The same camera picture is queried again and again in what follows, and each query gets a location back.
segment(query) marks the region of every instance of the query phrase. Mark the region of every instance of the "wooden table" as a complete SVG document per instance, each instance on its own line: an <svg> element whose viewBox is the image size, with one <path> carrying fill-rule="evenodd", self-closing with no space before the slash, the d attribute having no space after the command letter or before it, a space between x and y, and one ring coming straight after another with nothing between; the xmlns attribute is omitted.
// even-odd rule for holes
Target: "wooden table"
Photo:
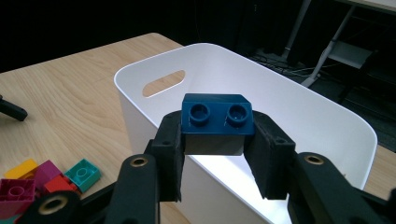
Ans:
<svg viewBox="0 0 396 224"><path fill-rule="evenodd" d="M0 173L29 158L51 160L62 171L85 158L103 176L83 196L113 183L133 153L113 77L124 65L180 47L148 34L0 74L4 99L29 113L23 122L0 114ZM378 147L366 190L387 198L395 162ZM162 221L189 223L172 203L162 203Z"/></svg>

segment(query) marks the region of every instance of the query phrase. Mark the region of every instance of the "bin handle hole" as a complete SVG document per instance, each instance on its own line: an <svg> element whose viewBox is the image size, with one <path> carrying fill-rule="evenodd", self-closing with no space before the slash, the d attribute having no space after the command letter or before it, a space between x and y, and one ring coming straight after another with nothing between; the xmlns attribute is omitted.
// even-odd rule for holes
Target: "bin handle hole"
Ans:
<svg viewBox="0 0 396 224"><path fill-rule="evenodd" d="M165 77L160 77L150 82L143 88L143 96L150 97L161 91L168 90L171 87L174 87L177 84L181 83L185 76L186 72L184 70L179 70Z"/></svg>

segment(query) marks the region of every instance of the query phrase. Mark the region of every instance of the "yellow lego brick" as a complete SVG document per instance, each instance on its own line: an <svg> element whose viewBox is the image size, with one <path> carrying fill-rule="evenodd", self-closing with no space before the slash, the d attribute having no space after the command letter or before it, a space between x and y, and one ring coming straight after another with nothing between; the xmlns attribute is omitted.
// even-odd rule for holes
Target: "yellow lego brick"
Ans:
<svg viewBox="0 0 396 224"><path fill-rule="evenodd" d="M33 159L29 159L8 170L4 174L4 177L7 179L33 179L37 166L37 163Z"/></svg>

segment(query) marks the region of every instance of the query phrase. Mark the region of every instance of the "red lego brick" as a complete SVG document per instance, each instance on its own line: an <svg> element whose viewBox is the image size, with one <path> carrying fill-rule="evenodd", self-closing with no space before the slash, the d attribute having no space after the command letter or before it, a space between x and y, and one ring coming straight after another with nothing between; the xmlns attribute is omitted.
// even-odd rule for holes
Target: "red lego brick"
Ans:
<svg viewBox="0 0 396 224"><path fill-rule="evenodd" d="M59 190L73 190L80 194L78 187L73 184L69 178L64 175L57 175L51 181L44 185L45 194L49 194Z"/></svg>
<svg viewBox="0 0 396 224"><path fill-rule="evenodd" d="M23 213L35 199L33 179L0 180L0 219Z"/></svg>

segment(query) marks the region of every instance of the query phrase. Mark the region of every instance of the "lego brick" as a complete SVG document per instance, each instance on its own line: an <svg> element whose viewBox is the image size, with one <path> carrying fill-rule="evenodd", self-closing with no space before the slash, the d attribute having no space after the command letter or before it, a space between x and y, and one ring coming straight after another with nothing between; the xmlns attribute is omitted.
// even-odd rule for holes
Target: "lego brick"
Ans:
<svg viewBox="0 0 396 224"><path fill-rule="evenodd" d="M181 110L185 153L241 155L255 133L251 103L240 94L187 93Z"/></svg>
<svg viewBox="0 0 396 224"><path fill-rule="evenodd" d="M99 169L85 159L73 166L64 175L69 177L81 192L87 191L101 176Z"/></svg>
<svg viewBox="0 0 396 224"><path fill-rule="evenodd" d="M4 177L6 179L33 179L37 166L37 163L33 159L29 159L8 170L4 174Z"/></svg>
<svg viewBox="0 0 396 224"><path fill-rule="evenodd" d="M61 175L62 172L56 167L52 161L45 161L40 164L35 171L35 188L38 191L44 191L44 185L55 178L57 175Z"/></svg>
<svg viewBox="0 0 396 224"><path fill-rule="evenodd" d="M13 217L9 217L7 219L0 219L0 223L1 224L16 224L16 223L18 223L18 218L20 216L21 215L16 215L16 216L13 216Z"/></svg>
<svg viewBox="0 0 396 224"><path fill-rule="evenodd" d="M35 199L35 181L33 179L0 180L0 219L20 214Z"/></svg>
<svg viewBox="0 0 396 224"><path fill-rule="evenodd" d="M45 194L49 194L59 190L73 190L77 193L78 187L70 181L67 176L64 175L57 175L51 181L44 185L44 192Z"/></svg>

